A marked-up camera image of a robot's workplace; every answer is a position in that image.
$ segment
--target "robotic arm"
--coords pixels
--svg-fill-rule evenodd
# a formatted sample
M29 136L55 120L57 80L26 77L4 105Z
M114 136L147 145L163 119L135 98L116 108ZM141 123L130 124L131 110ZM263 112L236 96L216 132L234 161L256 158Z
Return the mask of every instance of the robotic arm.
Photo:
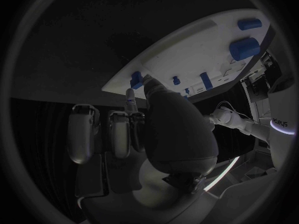
M248 118L241 118L235 110L220 107L212 114L205 115L204 118L209 123L211 130L215 128L215 124L228 128L237 128L241 133L245 135L253 135L269 144L270 129L266 126L256 124Z

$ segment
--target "white board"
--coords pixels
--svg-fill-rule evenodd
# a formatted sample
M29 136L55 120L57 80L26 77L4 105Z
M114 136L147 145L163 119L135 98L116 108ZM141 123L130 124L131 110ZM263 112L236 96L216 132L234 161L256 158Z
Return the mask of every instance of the white board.
M262 27L242 31L237 22L258 18ZM158 79L167 88L188 97L205 92L200 74L207 72L213 87L234 80L252 57L235 62L230 55L230 43L253 37L262 43L270 23L257 9L238 9L217 13L192 22L162 38L143 51L121 69L102 91L124 95L130 88L131 75L140 71ZM173 77L180 84L173 84ZM135 96L145 99L144 89L135 90Z

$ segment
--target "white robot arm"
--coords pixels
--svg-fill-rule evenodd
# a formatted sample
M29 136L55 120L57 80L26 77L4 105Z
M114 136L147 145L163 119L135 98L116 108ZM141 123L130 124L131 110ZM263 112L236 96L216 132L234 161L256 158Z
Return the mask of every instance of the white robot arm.
M240 132L246 135L253 135L267 144L269 144L270 129L266 126L256 124L250 119L243 119L234 110L226 107L216 109L212 114L204 116L210 122L211 129L214 129L215 124L226 126L228 128L237 128Z

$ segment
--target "light strip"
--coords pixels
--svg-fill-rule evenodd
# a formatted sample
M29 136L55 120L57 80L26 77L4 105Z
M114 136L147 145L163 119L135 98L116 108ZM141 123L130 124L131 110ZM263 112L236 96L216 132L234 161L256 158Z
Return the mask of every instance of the light strip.
M270 125L272 126L273 129L276 129L277 131L281 132L281 133L285 133L285 134L295 134L295 132L286 132L286 131L283 131L277 127L274 126L274 124L272 124L272 121L270 121Z
M232 163L221 173L213 182L211 182L207 187L205 187L203 190L208 191L210 188L212 188L216 183L218 183L225 174L228 173L228 171L234 166L234 164L238 161L240 157L236 157Z

